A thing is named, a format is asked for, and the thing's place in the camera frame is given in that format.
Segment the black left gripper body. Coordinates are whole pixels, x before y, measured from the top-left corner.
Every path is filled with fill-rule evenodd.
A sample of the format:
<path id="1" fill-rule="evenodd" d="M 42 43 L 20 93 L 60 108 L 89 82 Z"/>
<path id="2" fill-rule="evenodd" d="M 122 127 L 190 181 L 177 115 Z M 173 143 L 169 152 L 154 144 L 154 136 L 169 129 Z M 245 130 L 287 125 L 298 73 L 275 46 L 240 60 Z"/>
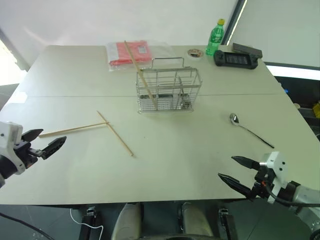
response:
<path id="1" fill-rule="evenodd" d="M 13 145 L 14 153 L 22 161 L 25 168 L 31 167 L 38 161 L 42 155 L 42 150 L 31 147 L 31 143 L 21 140 L 19 143 Z"/>

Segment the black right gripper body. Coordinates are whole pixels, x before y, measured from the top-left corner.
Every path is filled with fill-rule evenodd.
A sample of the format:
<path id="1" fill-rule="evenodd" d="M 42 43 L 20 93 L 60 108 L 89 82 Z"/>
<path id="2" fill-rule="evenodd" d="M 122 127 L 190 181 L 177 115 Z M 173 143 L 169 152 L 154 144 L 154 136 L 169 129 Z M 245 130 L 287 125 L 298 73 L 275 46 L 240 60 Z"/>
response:
<path id="1" fill-rule="evenodd" d="M 275 172 L 267 166 L 261 166 L 260 164 L 251 164 L 251 168 L 257 171 L 254 177 L 254 184 L 251 189 L 250 199 L 253 200 L 257 196 L 267 199 L 270 194 L 271 186 L 275 178 Z"/>

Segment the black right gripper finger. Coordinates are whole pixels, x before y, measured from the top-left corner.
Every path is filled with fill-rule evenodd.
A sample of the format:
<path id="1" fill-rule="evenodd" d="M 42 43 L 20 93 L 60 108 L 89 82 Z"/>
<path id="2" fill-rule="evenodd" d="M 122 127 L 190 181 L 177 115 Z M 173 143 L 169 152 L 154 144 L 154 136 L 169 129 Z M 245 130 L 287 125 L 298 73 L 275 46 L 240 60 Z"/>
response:
<path id="1" fill-rule="evenodd" d="M 239 180 L 237 180 L 237 179 L 235 179 L 235 178 L 233 178 L 233 177 L 231 177 L 229 175 L 222 174 L 222 173 L 218 173 L 217 175 L 231 189 L 233 189 L 236 192 L 242 194 L 246 198 L 250 198 L 251 197 L 251 193 L 252 193 L 251 189 L 248 188 L 247 186 L 241 184 Z"/>
<path id="2" fill-rule="evenodd" d="M 256 171 L 260 169 L 260 163 L 253 159 L 244 156 L 232 156 L 231 158 L 248 169 L 254 169 Z"/>

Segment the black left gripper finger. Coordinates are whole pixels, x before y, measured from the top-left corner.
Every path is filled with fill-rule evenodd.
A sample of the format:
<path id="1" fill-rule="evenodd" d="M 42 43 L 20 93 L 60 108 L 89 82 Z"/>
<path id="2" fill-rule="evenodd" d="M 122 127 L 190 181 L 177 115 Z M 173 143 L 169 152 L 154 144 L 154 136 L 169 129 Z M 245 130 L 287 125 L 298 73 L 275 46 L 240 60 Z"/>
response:
<path id="1" fill-rule="evenodd" d="M 35 140 L 43 131 L 42 128 L 31 129 L 21 135 L 21 139 L 26 142 L 32 142 Z"/>
<path id="2" fill-rule="evenodd" d="M 44 160 L 48 159 L 64 145 L 66 140 L 66 136 L 56 138 L 50 142 L 47 147 L 41 150 L 40 157 Z"/>

